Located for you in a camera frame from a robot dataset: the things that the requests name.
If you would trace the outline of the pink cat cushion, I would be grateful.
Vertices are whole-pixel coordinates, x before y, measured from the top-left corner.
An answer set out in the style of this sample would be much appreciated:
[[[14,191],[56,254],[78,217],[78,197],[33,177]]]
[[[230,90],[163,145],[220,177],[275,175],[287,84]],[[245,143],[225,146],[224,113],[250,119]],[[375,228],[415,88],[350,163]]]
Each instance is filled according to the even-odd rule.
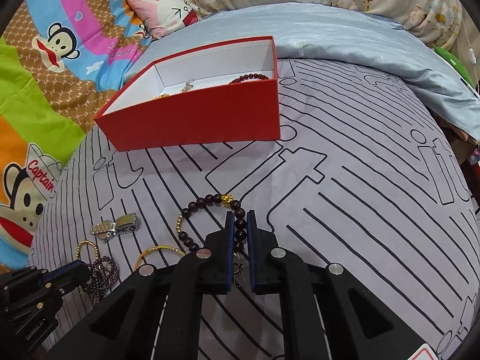
[[[155,40],[198,23],[202,17],[191,0],[126,0]]]

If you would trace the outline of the red jewelry box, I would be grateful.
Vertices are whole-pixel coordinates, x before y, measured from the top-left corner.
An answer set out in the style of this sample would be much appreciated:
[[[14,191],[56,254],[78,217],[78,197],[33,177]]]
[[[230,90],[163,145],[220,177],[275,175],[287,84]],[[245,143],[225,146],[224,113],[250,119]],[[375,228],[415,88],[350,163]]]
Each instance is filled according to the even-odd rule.
[[[221,41],[147,64],[94,120],[119,151],[281,136],[271,36]]]

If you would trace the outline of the silver metal watch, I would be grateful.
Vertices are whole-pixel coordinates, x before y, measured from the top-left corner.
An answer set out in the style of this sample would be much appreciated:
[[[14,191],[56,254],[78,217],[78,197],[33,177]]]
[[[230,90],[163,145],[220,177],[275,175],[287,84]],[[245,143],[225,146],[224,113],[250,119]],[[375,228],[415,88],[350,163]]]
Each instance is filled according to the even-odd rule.
[[[124,214],[114,221],[104,220],[90,228],[90,234],[102,242],[108,242],[115,236],[133,233],[137,230],[138,217],[136,214]]]

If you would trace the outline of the green plastic object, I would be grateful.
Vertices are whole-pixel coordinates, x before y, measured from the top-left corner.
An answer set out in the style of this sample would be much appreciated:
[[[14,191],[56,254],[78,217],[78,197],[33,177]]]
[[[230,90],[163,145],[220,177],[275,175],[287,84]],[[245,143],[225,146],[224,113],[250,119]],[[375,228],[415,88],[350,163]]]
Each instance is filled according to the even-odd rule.
[[[475,83],[459,58],[442,47],[435,46],[433,51],[443,58],[472,88],[475,88]]]

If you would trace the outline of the light blue pillow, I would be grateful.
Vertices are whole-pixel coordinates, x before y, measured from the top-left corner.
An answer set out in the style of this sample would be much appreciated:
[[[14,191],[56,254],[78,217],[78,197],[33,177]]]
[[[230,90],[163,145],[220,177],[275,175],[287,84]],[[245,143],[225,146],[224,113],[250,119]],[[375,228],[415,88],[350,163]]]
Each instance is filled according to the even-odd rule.
[[[400,77],[435,114],[479,141],[479,95],[443,58],[402,24],[321,4],[287,2],[226,10],[152,41],[124,74],[183,50],[238,38],[271,36],[280,59],[328,59]]]

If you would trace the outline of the cartoon monkey bedsheet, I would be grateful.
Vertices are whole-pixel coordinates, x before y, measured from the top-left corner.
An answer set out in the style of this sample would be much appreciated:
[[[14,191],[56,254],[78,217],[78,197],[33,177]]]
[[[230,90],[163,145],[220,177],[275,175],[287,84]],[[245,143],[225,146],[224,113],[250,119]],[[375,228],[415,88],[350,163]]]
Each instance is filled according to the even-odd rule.
[[[150,43],[126,0],[24,0],[1,36],[1,269],[25,267],[97,110]]]

